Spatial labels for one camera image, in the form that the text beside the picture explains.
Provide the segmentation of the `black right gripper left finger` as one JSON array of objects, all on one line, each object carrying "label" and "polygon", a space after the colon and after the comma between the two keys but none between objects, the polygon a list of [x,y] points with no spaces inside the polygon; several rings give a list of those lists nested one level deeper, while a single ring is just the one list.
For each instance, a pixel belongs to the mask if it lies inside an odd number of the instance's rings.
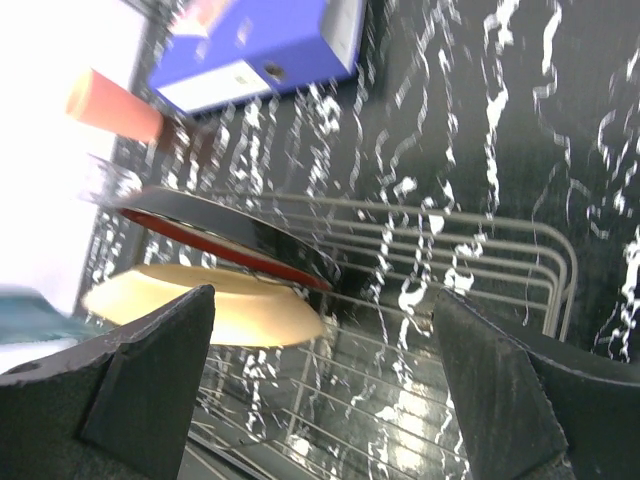
[{"label": "black right gripper left finger", "polygon": [[213,330],[195,287],[82,342],[1,344],[5,479],[174,479]]}]

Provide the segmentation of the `teal scalloped plate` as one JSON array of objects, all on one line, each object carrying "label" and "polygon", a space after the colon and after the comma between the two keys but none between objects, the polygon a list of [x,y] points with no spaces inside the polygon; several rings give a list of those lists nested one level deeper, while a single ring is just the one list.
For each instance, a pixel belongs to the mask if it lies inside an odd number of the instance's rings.
[{"label": "teal scalloped plate", "polygon": [[37,290],[1,286],[1,344],[75,340],[104,333],[99,326],[62,314]]}]

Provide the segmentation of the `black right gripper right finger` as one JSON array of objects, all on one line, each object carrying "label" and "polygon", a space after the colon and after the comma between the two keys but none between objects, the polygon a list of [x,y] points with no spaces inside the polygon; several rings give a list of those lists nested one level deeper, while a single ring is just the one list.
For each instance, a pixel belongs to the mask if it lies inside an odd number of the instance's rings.
[{"label": "black right gripper right finger", "polygon": [[638,365],[592,355],[449,290],[433,322],[473,478],[638,478]]}]

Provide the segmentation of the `pink plastic cup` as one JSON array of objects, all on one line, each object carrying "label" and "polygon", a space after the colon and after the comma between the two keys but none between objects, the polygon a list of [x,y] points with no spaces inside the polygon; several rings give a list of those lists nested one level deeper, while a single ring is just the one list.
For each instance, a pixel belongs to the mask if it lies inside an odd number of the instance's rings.
[{"label": "pink plastic cup", "polygon": [[93,69],[74,82],[65,113],[85,125],[138,142],[155,142],[163,115],[152,106]]}]

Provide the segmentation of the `beige painted plate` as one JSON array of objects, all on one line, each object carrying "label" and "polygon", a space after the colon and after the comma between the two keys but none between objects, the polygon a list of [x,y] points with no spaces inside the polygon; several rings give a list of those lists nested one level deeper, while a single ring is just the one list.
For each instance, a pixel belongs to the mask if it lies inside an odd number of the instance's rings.
[{"label": "beige painted plate", "polygon": [[93,314],[124,325],[201,285],[215,290],[213,345],[279,347],[324,333],[320,316],[292,288],[220,268],[139,265],[94,286],[82,303]]}]

